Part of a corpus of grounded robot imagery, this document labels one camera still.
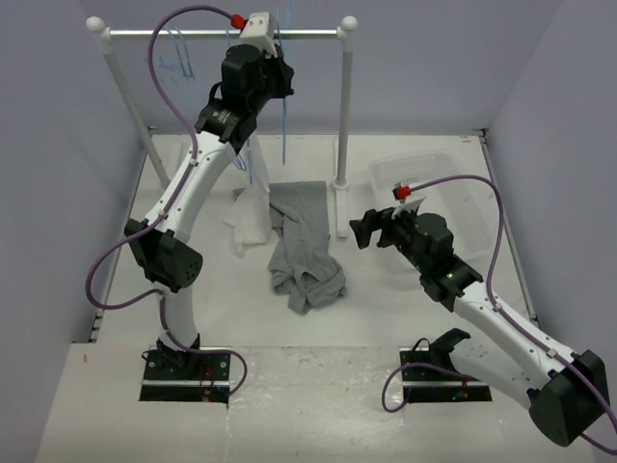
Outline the blue empty hanger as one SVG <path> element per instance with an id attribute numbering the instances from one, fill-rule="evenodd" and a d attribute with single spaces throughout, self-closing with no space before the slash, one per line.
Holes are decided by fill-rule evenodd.
<path id="1" fill-rule="evenodd" d="M 193 66 L 187 40 L 177 27 L 164 27 L 163 31 L 171 40 L 174 56 L 172 58 L 162 54 L 158 56 L 158 69 L 164 74 L 162 82 L 165 86 L 173 88 L 186 105 L 198 113 L 207 102 L 207 91 Z"/>

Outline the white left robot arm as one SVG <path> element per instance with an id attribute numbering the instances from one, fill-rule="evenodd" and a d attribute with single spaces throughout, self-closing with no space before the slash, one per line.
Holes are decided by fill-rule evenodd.
<path id="1" fill-rule="evenodd" d="M 192 285 L 203 257 L 190 245 L 192 229 L 218 178 L 256 131 L 264 106 L 294 93 L 294 70 L 279 44 L 274 50 L 269 54 L 249 44 L 227 50 L 221 78 L 191 127 L 192 146 L 172 182 L 144 219 L 131 219 L 124 228 L 132 255 L 159 299 L 158 342 L 171 349 L 166 367 L 180 379 L 191 378 L 201 365 Z"/>

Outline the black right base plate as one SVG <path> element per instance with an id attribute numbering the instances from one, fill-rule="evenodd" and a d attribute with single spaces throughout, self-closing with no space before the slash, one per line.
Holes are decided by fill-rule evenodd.
<path id="1" fill-rule="evenodd" d="M 454 370 L 449 354 L 453 347 L 463 340 L 434 340 L 420 338 L 412 347 L 399 351 L 402 366 L 428 364 L 447 370 Z M 427 367 L 409 368 L 401 372 L 403 395 L 412 403 L 455 403 L 490 402 L 493 400 L 490 388 L 476 379 L 463 379 Z"/>

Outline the white metal clothes rack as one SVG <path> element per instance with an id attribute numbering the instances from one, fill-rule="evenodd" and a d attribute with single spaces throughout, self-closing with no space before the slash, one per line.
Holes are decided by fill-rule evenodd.
<path id="1" fill-rule="evenodd" d="M 146 152 L 155 173 L 158 176 L 162 188 L 167 188 L 170 178 L 166 172 L 160 155 L 152 143 L 150 131 L 138 108 L 136 99 L 122 73 L 120 63 L 113 47 L 114 39 L 148 39 L 152 35 L 149 30 L 119 30 L 105 25 L 104 21 L 96 16 L 91 16 L 86 21 L 86 27 L 94 34 L 100 47 L 101 54 L 105 59 L 109 70 L 114 77 L 121 96 L 140 138 L 146 147 Z M 276 40 L 338 40 L 342 49 L 342 73 L 340 91 L 340 110 L 338 122 L 337 152 L 335 157 L 335 178 L 332 188 L 335 191 L 335 229 L 336 236 L 346 238 L 349 235 L 347 195 L 349 181 L 346 176 L 347 170 L 347 146 L 350 125 L 350 95 L 352 84 L 352 67 L 354 57 L 354 36 L 358 27 L 358 21 L 353 16 L 346 16 L 335 29 L 298 29 L 281 30 L 273 27 L 272 39 Z"/>

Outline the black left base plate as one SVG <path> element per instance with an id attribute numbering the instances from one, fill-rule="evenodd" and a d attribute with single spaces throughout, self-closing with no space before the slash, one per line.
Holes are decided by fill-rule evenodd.
<path id="1" fill-rule="evenodd" d="M 228 354 L 194 355 L 163 346 L 143 352 L 142 358 L 140 401 L 228 404 Z"/>

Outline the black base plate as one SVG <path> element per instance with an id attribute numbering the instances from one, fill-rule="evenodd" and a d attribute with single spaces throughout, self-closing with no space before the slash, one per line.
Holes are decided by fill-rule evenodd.
<path id="1" fill-rule="evenodd" d="M 228 354 L 194 355 L 163 346 L 143 352 L 142 358 L 140 401 L 228 404 Z"/>
<path id="2" fill-rule="evenodd" d="M 454 370 L 449 354 L 453 347 L 463 340 L 434 340 L 420 338 L 412 347 L 399 351 L 402 366 L 428 364 L 447 370 Z M 463 379 L 427 367 L 409 368 L 401 372 L 403 395 L 412 403 L 455 403 L 490 402 L 493 400 L 490 388 L 476 379 Z"/>

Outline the white plastic laundry basket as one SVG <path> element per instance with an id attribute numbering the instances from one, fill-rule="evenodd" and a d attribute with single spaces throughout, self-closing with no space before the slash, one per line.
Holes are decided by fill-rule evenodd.
<path id="1" fill-rule="evenodd" d="M 386 156 L 370 162 L 367 171 L 379 209 L 396 205 L 392 195 L 396 183 L 416 187 L 466 172 L 449 150 L 413 150 Z M 426 197 L 419 211 L 444 217 L 454 235 L 454 252 L 484 272 L 493 255 L 498 224 L 492 188 L 477 180 L 458 179 L 419 194 Z"/>

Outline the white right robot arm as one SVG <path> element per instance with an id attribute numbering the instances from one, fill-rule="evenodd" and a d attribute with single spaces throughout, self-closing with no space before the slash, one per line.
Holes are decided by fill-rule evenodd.
<path id="1" fill-rule="evenodd" d="M 425 293 L 489 338 L 486 345 L 453 331 L 430 355 L 442 379 L 466 374 L 509 396 L 525 408 L 540 432 L 568 447 L 610 408 L 605 365 L 594 352 L 581 354 L 542 332 L 498 298 L 483 277 L 453 251 L 445 219 L 415 208 L 368 210 L 350 227 L 359 248 L 374 232 L 380 248 L 394 247 L 419 273 Z"/>

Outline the grey tank top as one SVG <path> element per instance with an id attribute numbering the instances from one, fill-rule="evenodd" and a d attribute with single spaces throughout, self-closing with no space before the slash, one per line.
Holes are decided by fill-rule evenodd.
<path id="1" fill-rule="evenodd" d="M 287 307 L 306 315 L 346 296 L 344 270 L 329 252 L 327 207 L 271 202 L 270 217 L 279 237 L 268 263 L 271 287 L 288 297 Z"/>

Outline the white tank top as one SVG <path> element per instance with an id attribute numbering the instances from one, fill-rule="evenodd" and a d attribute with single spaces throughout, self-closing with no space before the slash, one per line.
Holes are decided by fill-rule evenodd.
<path id="1" fill-rule="evenodd" d="M 268 169 L 256 135 L 247 141 L 243 157 L 248 182 L 232 192 L 233 205 L 223 219 L 230 227 L 230 250 L 239 258 L 249 248 L 267 243 L 272 230 Z"/>

